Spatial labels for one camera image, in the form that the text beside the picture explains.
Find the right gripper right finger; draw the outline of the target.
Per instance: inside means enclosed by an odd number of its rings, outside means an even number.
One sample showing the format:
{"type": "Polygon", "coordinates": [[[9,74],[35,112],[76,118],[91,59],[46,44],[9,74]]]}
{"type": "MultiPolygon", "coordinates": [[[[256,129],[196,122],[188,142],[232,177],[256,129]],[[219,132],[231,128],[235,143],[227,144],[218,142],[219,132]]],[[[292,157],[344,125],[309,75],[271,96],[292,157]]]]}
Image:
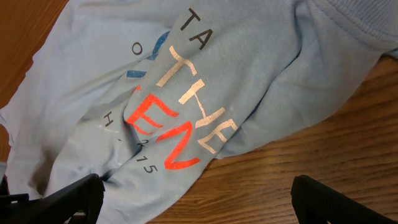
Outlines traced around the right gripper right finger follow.
{"type": "Polygon", "coordinates": [[[397,224],[307,175],[294,178],[290,194],[300,224],[397,224]]]}

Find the light blue printed t-shirt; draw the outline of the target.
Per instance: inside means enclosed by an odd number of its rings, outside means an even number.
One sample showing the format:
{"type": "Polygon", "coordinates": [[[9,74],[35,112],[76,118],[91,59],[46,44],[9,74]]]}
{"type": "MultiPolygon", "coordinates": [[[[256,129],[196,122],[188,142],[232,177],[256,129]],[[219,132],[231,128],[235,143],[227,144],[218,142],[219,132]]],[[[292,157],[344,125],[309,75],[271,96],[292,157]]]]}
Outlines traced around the light blue printed t-shirt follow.
{"type": "Polygon", "coordinates": [[[9,190],[98,174],[98,221],[146,223],[213,159],[332,115],[383,54],[396,1],[69,1],[1,110],[9,190]]]}

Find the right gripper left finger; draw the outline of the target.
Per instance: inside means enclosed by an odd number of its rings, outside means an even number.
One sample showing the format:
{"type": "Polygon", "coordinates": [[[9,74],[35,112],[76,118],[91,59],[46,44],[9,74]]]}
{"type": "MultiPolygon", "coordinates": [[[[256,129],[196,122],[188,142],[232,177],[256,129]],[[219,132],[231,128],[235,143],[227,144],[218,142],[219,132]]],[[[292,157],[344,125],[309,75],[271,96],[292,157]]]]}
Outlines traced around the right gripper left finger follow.
{"type": "Polygon", "coordinates": [[[31,200],[29,194],[11,195],[7,177],[3,177],[1,224],[95,224],[103,204],[104,192],[101,178],[97,174],[90,174],[52,195],[31,200]]]}

